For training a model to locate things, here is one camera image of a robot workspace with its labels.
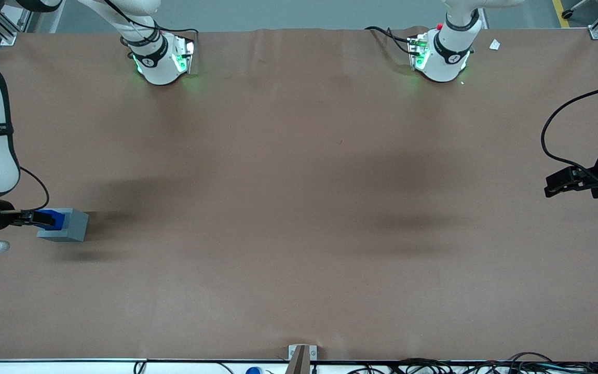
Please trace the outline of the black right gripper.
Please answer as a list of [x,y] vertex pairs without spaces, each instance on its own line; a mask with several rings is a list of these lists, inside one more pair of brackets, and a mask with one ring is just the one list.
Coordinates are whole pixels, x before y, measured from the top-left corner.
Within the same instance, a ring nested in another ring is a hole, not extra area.
[[55,218],[49,218],[49,213],[43,210],[17,210],[12,203],[0,201],[0,230],[12,225],[18,218],[18,226],[35,226],[41,230],[56,230]]

